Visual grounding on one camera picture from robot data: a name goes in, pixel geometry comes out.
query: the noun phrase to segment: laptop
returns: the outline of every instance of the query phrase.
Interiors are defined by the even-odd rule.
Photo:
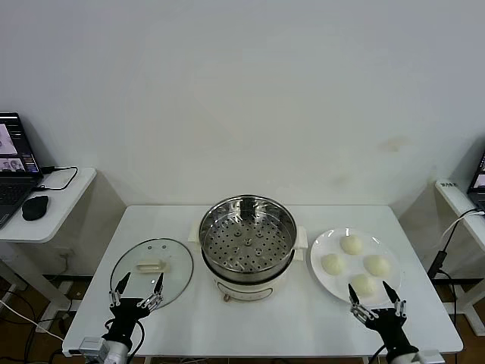
[[[485,153],[482,155],[477,171],[468,188],[468,198],[482,211],[485,211]]]
[[[0,112],[0,228],[41,180],[18,114]]]

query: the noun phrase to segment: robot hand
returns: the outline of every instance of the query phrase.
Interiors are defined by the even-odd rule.
[[[133,345],[131,335],[138,320],[148,316],[163,301],[163,278],[164,274],[160,273],[153,293],[145,299],[121,297],[130,279],[130,273],[118,282],[114,291],[109,292],[109,309],[114,318],[109,320],[112,323],[107,334],[102,337],[85,337],[81,343],[80,352],[88,362],[125,364],[132,359],[128,358],[128,352]]]
[[[377,331],[387,349],[386,360],[390,364],[405,363],[444,363],[437,351],[419,352],[406,337],[402,326],[406,322],[406,301],[401,301],[397,293],[385,281],[382,282],[387,296],[394,307],[384,309],[368,309],[360,304],[357,293],[349,284],[350,312],[362,322],[366,328]]]

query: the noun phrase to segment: black mouse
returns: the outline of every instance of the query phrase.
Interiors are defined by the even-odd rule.
[[[37,196],[32,199],[28,199],[22,205],[22,216],[27,221],[37,220],[45,215],[47,211],[47,202],[49,198],[47,196]]]

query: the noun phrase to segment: glass lid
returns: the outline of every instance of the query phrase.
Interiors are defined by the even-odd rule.
[[[130,273],[121,297],[145,299],[153,293],[163,274],[161,294],[164,299],[158,306],[163,307],[185,290],[192,270],[192,256],[182,243],[167,238],[151,239],[134,246],[118,260],[111,273],[110,287],[114,290]]]

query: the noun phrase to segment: steamed bun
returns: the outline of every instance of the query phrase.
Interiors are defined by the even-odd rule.
[[[376,277],[386,277],[391,271],[391,264],[383,256],[367,256],[364,259],[364,267]]]
[[[349,235],[340,238],[340,246],[343,251],[352,256],[357,256],[362,251],[362,241],[357,235]]]
[[[328,254],[321,259],[321,265],[329,275],[339,275],[345,268],[345,262],[339,254]]]
[[[369,297],[374,294],[377,289],[374,279],[367,275],[356,275],[352,278],[350,284],[358,296],[361,297]]]

